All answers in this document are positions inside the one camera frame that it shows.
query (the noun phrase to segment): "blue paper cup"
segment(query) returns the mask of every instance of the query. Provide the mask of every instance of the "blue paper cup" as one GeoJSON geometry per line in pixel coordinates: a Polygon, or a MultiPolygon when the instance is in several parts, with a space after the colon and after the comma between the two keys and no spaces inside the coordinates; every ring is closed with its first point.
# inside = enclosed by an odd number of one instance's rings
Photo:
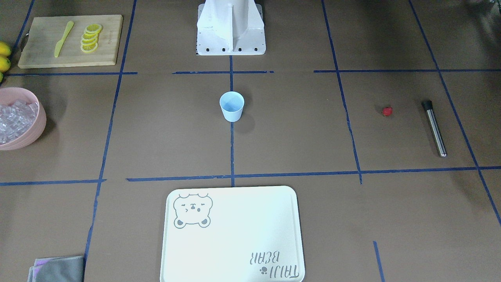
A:
{"type": "Polygon", "coordinates": [[[235,91],[226,92],[219,99],[222,114],[229,122],[235,122],[242,116],[243,96],[235,91]]]}

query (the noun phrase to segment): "towel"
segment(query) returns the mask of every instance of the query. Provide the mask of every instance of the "towel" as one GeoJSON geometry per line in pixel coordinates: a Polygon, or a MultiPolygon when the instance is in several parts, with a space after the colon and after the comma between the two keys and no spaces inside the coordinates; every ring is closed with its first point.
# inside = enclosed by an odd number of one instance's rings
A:
{"type": "Polygon", "coordinates": [[[84,257],[59,256],[35,259],[28,282],[82,282],[84,257]]]}

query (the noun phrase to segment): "lemon slice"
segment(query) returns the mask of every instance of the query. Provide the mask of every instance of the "lemon slice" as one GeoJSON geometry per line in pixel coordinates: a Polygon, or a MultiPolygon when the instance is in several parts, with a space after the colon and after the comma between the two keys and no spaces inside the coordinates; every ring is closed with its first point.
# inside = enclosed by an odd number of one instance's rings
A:
{"type": "Polygon", "coordinates": [[[91,45],[80,45],[80,50],[82,50],[82,52],[84,53],[91,53],[91,52],[94,52],[98,47],[98,44],[97,42],[94,43],[94,44],[91,44],[91,45]]]}
{"type": "Polygon", "coordinates": [[[99,36],[99,34],[87,34],[87,33],[84,33],[82,35],[82,42],[90,42],[90,41],[93,41],[94,39],[96,39],[97,37],[99,36]]]}
{"type": "Polygon", "coordinates": [[[88,33],[88,34],[97,34],[97,33],[101,32],[101,29],[103,29],[102,25],[100,25],[100,24],[91,24],[91,25],[88,25],[85,28],[85,33],[88,33]]]}
{"type": "Polygon", "coordinates": [[[94,38],[92,41],[88,41],[88,42],[85,42],[83,39],[80,41],[80,45],[82,46],[89,46],[89,45],[92,45],[94,43],[97,43],[98,41],[98,38],[94,38]]]}

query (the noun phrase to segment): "metal muddler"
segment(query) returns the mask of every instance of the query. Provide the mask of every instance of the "metal muddler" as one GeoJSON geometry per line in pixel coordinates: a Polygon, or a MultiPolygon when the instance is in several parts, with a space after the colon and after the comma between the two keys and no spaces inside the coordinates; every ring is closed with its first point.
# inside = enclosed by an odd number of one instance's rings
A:
{"type": "Polygon", "coordinates": [[[438,155],[442,158],[447,156],[447,152],[445,151],[445,146],[443,145],[442,135],[440,134],[440,130],[438,129],[437,121],[435,119],[435,114],[433,113],[433,105],[430,100],[423,101],[421,105],[426,112],[426,116],[428,117],[428,122],[430,123],[431,133],[433,134],[433,138],[435,139],[435,144],[437,145],[438,155]]]}

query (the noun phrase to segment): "yellow knife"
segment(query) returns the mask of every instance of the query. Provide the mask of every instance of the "yellow knife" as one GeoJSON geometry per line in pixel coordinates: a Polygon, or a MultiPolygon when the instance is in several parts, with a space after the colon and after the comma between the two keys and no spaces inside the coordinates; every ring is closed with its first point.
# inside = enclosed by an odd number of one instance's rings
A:
{"type": "Polygon", "coordinates": [[[64,29],[63,37],[56,43],[56,48],[54,49],[54,57],[59,57],[59,52],[61,52],[61,48],[63,47],[64,41],[66,40],[66,36],[70,33],[71,28],[75,23],[73,21],[69,21],[66,24],[66,28],[64,29]]]}

